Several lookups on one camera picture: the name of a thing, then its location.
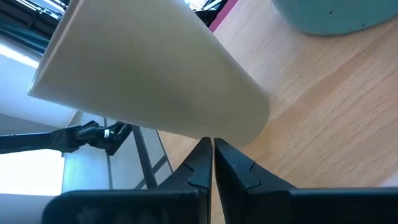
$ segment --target wood grain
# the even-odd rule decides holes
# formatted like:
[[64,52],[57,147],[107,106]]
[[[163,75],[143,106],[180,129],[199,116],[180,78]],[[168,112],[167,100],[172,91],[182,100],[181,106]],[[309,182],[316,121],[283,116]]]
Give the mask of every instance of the wood grain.
[[[247,156],[298,187],[379,186],[398,170],[397,18],[321,37],[286,24],[270,1],[239,0],[215,35],[269,95]],[[173,167],[197,142],[160,136]],[[216,193],[212,220],[223,223]]]

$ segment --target black metal bar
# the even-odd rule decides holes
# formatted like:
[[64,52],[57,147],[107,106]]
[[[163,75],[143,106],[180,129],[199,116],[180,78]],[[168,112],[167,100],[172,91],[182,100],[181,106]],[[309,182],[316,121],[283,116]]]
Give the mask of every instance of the black metal bar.
[[0,136],[0,154],[24,152],[38,149],[52,149],[50,133],[15,134]]
[[[164,155],[162,158],[160,158],[159,161],[157,161],[157,163],[155,164],[154,168],[152,169],[153,173],[156,174],[156,172],[159,171],[159,169],[162,168],[162,166],[167,161],[168,161],[168,158],[166,155]],[[144,178],[137,184],[137,187],[135,189],[141,189],[145,184],[146,184],[146,182],[145,182],[145,178]]]
[[152,170],[152,166],[150,164],[149,155],[144,142],[144,137],[142,136],[141,128],[133,124],[131,126],[132,126],[132,133],[134,135],[134,139],[136,140],[138,156],[141,162],[142,173],[144,174],[147,188],[148,189],[156,188],[157,182],[154,171]]
[[163,149],[163,152],[164,152],[164,156],[165,156],[166,159],[167,159],[167,163],[168,163],[168,165],[169,165],[169,167],[170,167],[170,170],[171,170],[172,173],[173,173],[173,167],[172,167],[172,165],[171,165],[171,163],[170,163],[169,157],[167,156],[166,150],[164,149],[162,140],[161,140],[161,138],[160,138],[160,136],[159,136],[159,132],[156,131],[156,134],[157,134],[157,137],[159,138],[160,145],[162,146],[162,149]]
[[[104,118],[104,127],[108,127],[108,120]],[[112,166],[111,166],[111,157],[108,153],[106,153],[106,166],[108,168],[108,181],[109,181],[109,189],[113,190],[113,179],[112,179]]]

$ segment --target white wall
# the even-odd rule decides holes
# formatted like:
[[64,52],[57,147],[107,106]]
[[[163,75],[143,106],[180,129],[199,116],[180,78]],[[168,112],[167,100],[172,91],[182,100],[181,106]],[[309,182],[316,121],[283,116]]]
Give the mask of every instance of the white wall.
[[0,223],[39,224],[42,212],[53,197],[0,194]]
[[[96,121],[104,126],[104,118],[77,112],[70,125]],[[65,153],[62,192],[71,190],[108,190],[108,164],[105,150],[84,145],[74,153]]]
[[0,114],[0,135],[54,131],[53,126]]
[[0,114],[57,128],[66,127],[76,110],[27,96],[36,68],[20,62],[23,60],[17,61],[20,57],[14,49],[33,57],[17,44],[0,37]]
[[[108,125],[116,122],[110,119],[108,121]],[[130,133],[110,160],[113,189],[134,189],[144,178],[133,133]]]

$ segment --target paper cup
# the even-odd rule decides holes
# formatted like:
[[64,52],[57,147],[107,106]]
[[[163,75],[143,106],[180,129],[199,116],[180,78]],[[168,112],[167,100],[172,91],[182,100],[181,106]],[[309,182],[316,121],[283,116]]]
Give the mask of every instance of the paper cup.
[[236,146],[268,116],[265,93],[180,0],[72,1],[29,95]]

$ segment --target table surface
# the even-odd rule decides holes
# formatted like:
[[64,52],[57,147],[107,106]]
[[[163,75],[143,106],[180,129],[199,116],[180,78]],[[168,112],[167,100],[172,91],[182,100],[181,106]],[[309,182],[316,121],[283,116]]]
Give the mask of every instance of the table surface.
[[[271,1],[239,0],[215,35],[269,95],[247,156],[298,187],[379,186],[398,171],[398,18],[321,37]],[[197,143],[160,136],[174,169]],[[215,181],[212,222],[224,222]]]

